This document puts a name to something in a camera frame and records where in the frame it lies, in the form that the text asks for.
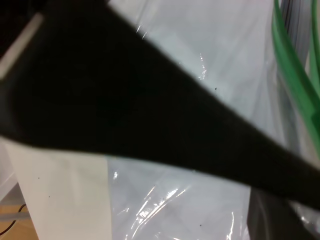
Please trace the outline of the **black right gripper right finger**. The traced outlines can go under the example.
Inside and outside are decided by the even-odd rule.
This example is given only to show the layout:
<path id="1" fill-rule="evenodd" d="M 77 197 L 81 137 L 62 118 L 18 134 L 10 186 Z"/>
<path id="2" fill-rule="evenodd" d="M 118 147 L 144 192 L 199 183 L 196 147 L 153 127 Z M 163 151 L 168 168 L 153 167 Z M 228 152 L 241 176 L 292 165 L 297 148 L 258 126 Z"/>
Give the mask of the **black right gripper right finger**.
<path id="1" fill-rule="evenodd" d="M 247 228 L 251 240 L 318 240 L 320 212 L 252 189 Z"/>

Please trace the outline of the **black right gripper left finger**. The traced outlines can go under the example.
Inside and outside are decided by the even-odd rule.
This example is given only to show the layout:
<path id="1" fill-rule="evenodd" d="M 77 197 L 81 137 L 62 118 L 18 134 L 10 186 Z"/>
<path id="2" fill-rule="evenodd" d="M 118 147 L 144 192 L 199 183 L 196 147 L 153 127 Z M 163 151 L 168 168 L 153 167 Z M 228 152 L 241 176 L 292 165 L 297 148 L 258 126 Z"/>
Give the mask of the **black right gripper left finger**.
<path id="1" fill-rule="evenodd" d="M 320 172 L 229 109 L 102 0 L 48 0 L 0 79 L 0 134 L 141 159 L 320 207 Z"/>

